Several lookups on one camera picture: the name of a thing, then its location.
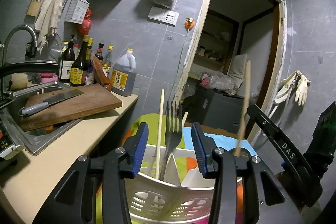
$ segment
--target blue cloth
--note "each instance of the blue cloth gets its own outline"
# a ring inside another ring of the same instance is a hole
[[[204,135],[213,138],[217,147],[222,147],[227,151],[235,148],[237,144],[237,140],[231,137],[208,133],[204,133]],[[193,141],[191,139],[191,127],[183,127],[183,139],[185,148],[189,150],[194,150]],[[247,149],[250,152],[251,156],[258,155],[247,140],[241,141],[241,147]]]

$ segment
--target cutting board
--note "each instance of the cutting board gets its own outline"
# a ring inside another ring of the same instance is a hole
[[[104,87],[99,84],[93,84],[34,95],[29,97],[26,107],[39,104],[50,96],[72,89],[81,90],[84,93],[52,105],[32,116],[21,118],[21,129],[23,131],[29,131],[36,128],[47,127],[52,124],[83,118],[123,105],[120,99]]]

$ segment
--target cleaver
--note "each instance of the cleaver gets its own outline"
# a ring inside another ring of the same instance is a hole
[[[40,112],[41,110],[46,109],[46,108],[48,108],[48,107],[50,107],[54,104],[57,104],[57,103],[62,102],[64,100],[67,100],[67,99],[73,98],[75,96],[81,95],[83,93],[84,92],[82,92],[81,90],[70,90],[70,91],[67,91],[67,92],[64,92],[64,93],[60,93],[60,94],[48,97],[47,99],[45,99],[43,101],[43,103],[36,104],[36,105],[33,105],[33,106],[29,106],[29,107],[26,107],[26,108],[23,107],[19,111],[19,115],[23,116],[23,117],[31,116],[31,115],[36,114],[36,113]]]

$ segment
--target gray knife handle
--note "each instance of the gray knife handle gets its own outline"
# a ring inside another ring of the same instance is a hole
[[[37,112],[40,112],[43,109],[46,109],[48,106],[49,106],[48,102],[43,102],[43,103],[40,103],[40,104],[29,106],[29,107],[24,108],[22,110],[22,115],[23,116],[33,115],[33,114],[35,114]]]

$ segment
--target plastic jug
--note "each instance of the plastic jug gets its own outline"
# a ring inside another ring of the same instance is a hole
[[[137,73],[135,72],[135,57],[131,48],[114,64],[111,78],[112,91],[122,96],[132,94]]]

